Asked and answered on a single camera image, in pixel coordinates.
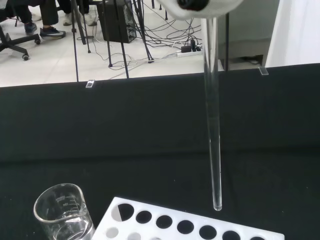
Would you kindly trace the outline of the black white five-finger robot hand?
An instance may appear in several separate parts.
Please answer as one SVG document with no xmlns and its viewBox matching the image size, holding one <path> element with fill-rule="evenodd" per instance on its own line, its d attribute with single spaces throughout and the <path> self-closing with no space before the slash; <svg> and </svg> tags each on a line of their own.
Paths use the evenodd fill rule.
<svg viewBox="0 0 320 240">
<path fill-rule="evenodd" d="M 158 0 L 176 20 L 210 19 L 225 15 L 237 8 L 243 0 Z"/>
</svg>

